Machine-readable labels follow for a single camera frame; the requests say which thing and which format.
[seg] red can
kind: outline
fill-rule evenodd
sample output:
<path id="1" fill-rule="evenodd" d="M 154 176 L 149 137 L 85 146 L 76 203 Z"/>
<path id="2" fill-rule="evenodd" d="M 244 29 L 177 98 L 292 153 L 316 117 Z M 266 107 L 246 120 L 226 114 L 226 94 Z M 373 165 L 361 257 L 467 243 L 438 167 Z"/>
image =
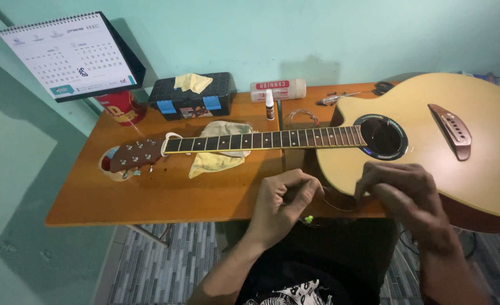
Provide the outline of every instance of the red can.
<path id="1" fill-rule="evenodd" d="M 139 105 L 131 91 L 105 94 L 95 99 L 122 126 L 132 126 L 146 115 L 146 107 Z"/>

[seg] calendar page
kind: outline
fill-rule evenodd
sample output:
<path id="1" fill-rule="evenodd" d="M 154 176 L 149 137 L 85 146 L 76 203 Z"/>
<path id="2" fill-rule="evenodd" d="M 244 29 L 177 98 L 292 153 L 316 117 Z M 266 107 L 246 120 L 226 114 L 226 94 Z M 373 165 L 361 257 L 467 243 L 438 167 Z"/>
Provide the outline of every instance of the calendar page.
<path id="1" fill-rule="evenodd" d="M 0 36 L 54 99 L 135 84 L 98 13 L 17 27 Z"/>

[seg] desk calendar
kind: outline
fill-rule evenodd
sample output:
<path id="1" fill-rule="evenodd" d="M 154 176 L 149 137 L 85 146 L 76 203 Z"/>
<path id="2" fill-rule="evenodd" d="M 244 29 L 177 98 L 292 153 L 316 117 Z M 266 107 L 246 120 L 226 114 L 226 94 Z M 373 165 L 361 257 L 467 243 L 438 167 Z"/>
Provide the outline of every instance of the desk calendar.
<path id="1" fill-rule="evenodd" d="M 0 31 L 57 102 L 140 88 L 145 68 L 101 12 Z"/>

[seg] hand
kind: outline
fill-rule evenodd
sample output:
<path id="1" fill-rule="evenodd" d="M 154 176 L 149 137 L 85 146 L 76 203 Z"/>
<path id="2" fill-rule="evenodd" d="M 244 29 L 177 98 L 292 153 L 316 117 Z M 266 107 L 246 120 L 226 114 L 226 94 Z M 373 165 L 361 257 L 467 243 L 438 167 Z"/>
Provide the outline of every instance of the hand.
<path id="1" fill-rule="evenodd" d="M 287 192 L 287 188 L 299 184 L 302 184 L 302 187 L 295 199 L 285 204 L 282 196 Z M 254 215 L 243 239 L 250 240 L 262 251 L 274 246 L 286 237 L 316 192 L 323 195 L 318 179 L 300 169 L 263 179 Z"/>
<path id="2" fill-rule="evenodd" d="M 366 191 L 412 233 L 422 251 L 449 254 L 460 250 L 434 179 L 421 165 L 367 162 L 356 185 L 356 200 Z"/>

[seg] fretboard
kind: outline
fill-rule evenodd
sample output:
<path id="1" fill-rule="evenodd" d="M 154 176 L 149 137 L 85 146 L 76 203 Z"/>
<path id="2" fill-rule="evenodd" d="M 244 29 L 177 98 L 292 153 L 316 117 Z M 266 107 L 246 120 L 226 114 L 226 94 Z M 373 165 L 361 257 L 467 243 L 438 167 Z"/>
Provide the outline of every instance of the fretboard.
<path id="1" fill-rule="evenodd" d="M 167 140 L 165 154 L 204 153 L 288 148 L 348 148 L 367 146 L 361 126 L 255 132 L 253 134 L 173 138 Z"/>

